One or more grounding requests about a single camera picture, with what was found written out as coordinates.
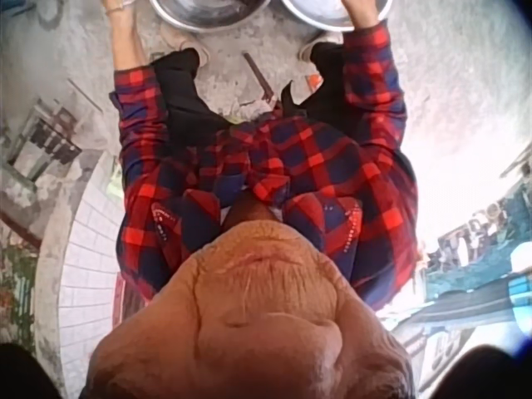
red plaid shirt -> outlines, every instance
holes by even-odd
[[[272,114],[178,155],[151,67],[116,73],[126,191],[117,253],[144,297],[221,234],[221,211],[243,187],[279,209],[373,308],[412,276],[417,189],[399,151],[406,108],[386,23],[346,34],[344,47],[345,100],[364,112],[352,131]]]

person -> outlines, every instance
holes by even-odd
[[[85,397],[414,397],[410,360],[375,311],[416,264],[406,106],[375,0],[355,32],[302,48],[324,83],[233,126],[198,97],[209,51],[148,64],[134,4],[111,25],[126,216],[125,278],[149,305],[92,355]]]

tiled surface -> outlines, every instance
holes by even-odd
[[[88,362],[112,329],[116,237],[124,210],[106,195],[112,157],[101,157],[83,195],[64,258],[59,294],[59,336],[68,396],[83,388]]]

